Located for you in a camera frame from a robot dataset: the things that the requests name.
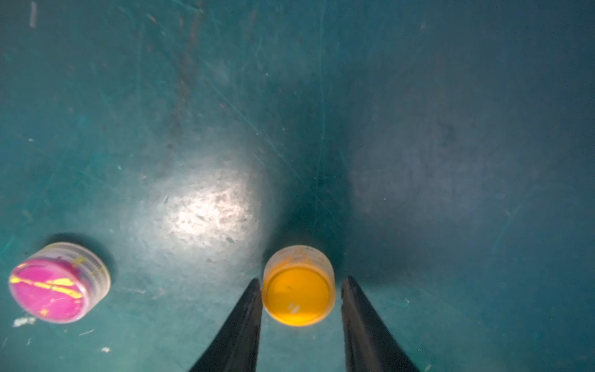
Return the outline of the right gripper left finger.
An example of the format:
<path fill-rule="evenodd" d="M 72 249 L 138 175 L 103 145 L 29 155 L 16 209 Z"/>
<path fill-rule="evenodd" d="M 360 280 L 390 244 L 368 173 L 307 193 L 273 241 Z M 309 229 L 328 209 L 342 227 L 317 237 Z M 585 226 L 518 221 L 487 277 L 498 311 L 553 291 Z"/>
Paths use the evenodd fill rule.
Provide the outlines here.
<path fill-rule="evenodd" d="M 254 372 L 257 369 L 262 311 L 260 282 L 254 278 L 190 371 Z"/>

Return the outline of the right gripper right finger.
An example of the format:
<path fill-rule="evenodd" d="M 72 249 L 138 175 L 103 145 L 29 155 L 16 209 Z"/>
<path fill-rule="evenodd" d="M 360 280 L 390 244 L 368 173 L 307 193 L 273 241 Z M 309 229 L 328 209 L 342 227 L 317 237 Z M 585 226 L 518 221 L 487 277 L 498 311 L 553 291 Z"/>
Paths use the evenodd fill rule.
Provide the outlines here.
<path fill-rule="evenodd" d="M 342 283 L 346 370 L 419 372 L 352 276 Z"/>

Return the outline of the orange jar lid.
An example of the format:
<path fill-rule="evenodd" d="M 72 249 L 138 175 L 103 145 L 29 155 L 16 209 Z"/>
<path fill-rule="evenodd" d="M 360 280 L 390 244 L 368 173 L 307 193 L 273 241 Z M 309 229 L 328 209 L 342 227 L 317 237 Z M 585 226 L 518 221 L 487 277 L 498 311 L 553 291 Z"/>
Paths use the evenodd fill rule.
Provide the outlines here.
<path fill-rule="evenodd" d="M 277 251 L 263 270 L 263 307 L 287 326 L 311 326 L 325 319 L 336 303 L 333 266 L 322 251 L 305 245 Z"/>

